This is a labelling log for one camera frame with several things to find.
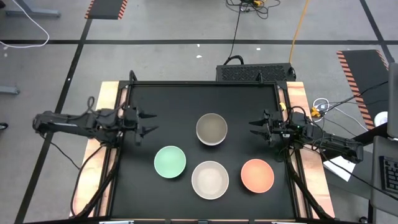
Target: wooden table frame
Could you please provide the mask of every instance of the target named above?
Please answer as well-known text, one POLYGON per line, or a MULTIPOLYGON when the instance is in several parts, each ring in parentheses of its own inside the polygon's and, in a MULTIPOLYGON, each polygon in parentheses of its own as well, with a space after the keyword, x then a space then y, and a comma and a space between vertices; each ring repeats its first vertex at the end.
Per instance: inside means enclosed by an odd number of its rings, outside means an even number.
MULTIPOLYGON (((101 108, 115 108, 116 98, 118 95, 119 82, 103 82, 101 85, 101 90, 99 92, 98 102, 96 109, 101 108)), ((307 114, 310 114, 310 109, 308 107, 307 96, 305 94, 304 84, 302 82, 287 82, 287 92, 289 94, 289 101, 291 106, 301 106, 304 108, 307 114)), ((119 105, 124 103, 126 99, 127 90, 123 89, 121 92, 121 101, 118 102, 119 105)), ((279 90, 280 101, 284 103, 284 92, 279 90)), ((287 113, 283 113, 284 119, 287 118, 287 113)), ((100 144, 95 139, 89 139, 86 146, 86 151, 84 155, 83 162, 89 157, 100 144)), ((93 194, 99 187, 101 174, 103 172, 103 165, 106 158, 106 149, 100 150, 89 162, 87 162, 86 167, 82 170, 79 184, 76 190, 75 198, 73 199, 73 209, 75 213, 80 212, 87 202, 92 198, 93 194)), ((114 162, 114 155, 116 154, 116 149, 110 149, 108 161, 108 171, 112 167, 114 162)), ((300 150, 300 156, 302 159, 304 176, 307 184, 308 190, 315 197, 317 202, 322 206, 324 211, 330 216, 334 217, 333 206, 331 204, 330 194, 328 185, 326 182, 325 172, 323 170, 323 164, 321 157, 318 153, 309 150, 300 150)), ((297 170, 297 161, 295 156, 292 156, 292 163, 297 170)), ((99 207, 98 215, 103 216, 107 214, 107 209, 109 206, 109 191, 110 185, 108 185, 105 190, 102 199, 101 206, 99 207)), ((296 185, 296 194, 298 201, 298 212, 299 216, 302 218, 308 218, 303 194, 296 185)), ((312 216, 317 218, 317 214, 312 210, 312 216)))

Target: white paper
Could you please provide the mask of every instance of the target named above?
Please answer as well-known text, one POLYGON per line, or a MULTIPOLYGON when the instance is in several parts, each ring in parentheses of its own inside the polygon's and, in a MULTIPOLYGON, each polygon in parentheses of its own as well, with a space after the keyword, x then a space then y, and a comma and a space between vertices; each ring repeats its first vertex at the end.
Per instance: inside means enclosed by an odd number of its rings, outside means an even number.
MULTIPOLYGON (((346 159, 343 159, 343 157, 341 157, 341 156, 331 159, 331 161, 334 162, 335 164, 341 166, 342 168, 348 170, 350 173, 352 173, 355 168, 354 163, 352 163, 346 159)), ((347 173, 345 170, 339 168, 338 166, 335 166, 334 164, 332 164, 329 161, 325 161, 323 163, 323 166, 347 182, 349 181, 349 178, 351 177, 351 174, 347 173)))

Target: orange bowl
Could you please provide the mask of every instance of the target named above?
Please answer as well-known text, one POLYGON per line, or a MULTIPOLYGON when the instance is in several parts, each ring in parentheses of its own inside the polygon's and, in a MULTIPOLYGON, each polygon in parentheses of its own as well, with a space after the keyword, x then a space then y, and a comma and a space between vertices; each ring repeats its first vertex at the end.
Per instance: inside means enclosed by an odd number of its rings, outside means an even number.
POLYGON ((264 193, 274 184, 274 171, 265 161, 251 159, 243 165, 241 178, 250 191, 264 193))

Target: mint green bowl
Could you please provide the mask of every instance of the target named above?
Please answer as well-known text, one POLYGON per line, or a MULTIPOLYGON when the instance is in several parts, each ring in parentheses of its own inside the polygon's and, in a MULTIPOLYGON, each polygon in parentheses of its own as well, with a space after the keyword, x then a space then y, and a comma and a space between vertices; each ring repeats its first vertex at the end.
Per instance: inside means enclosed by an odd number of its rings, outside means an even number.
POLYGON ((177 146, 166 146, 155 156, 155 170, 164 178, 174 178, 182 173, 187 164, 184 152, 177 146))

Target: gray floor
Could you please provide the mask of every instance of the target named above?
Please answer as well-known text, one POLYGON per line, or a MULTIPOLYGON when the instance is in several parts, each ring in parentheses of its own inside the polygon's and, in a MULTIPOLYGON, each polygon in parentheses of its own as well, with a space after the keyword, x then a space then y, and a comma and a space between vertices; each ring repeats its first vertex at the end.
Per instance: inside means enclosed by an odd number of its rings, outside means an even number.
MULTIPOLYGON (((37 19, 52 40, 78 40, 83 31, 89 0, 32 0, 38 7, 58 9, 60 19, 37 19)), ((398 39, 398 3, 366 0, 384 39, 398 39)), ((15 8, 11 1, 6 1, 15 8)), ((304 0, 282 1, 270 9, 268 20, 255 14, 241 15, 237 39, 292 38, 304 0)), ((121 21, 93 21, 88 39, 162 40, 231 39, 237 13, 225 8, 223 0, 130 1, 121 21)), ((40 29, 25 18, 7 18, 0 10, 0 39, 45 39, 40 29)), ((358 0, 311 1, 300 40, 377 40, 358 0)), ((398 58, 398 46, 388 46, 398 58)), ((86 99, 98 96, 106 80, 126 80, 134 69, 140 80, 214 80, 215 67, 229 54, 229 44, 210 45, 85 45, 70 86, 63 113, 81 113, 86 99)), ((293 66, 305 83, 308 102, 318 97, 340 101, 352 96, 336 57, 337 50, 378 49, 378 45, 297 45, 293 66)), ((1 223, 15 220, 43 140, 31 128, 32 118, 54 110, 76 45, 47 45, 33 49, 0 48, 0 85, 17 85, 18 96, 0 95, 0 120, 10 127, 0 134, 1 223)), ((286 62, 289 45, 236 45, 234 52, 246 63, 286 62)), ((343 111, 360 120, 358 107, 345 104, 343 111)), ((351 132, 363 129, 338 111, 329 119, 351 132)), ((351 137, 338 126, 325 123, 325 130, 351 137)), ((78 164, 86 139, 56 134, 57 143, 78 164)), ((51 147, 25 221, 67 218, 68 204, 77 171, 51 147)), ((336 216, 356 221, 367 214, 367 201, 330 186, 336 216)), ((378 223, 398 223, 398 218, 380 212, 378 223)))

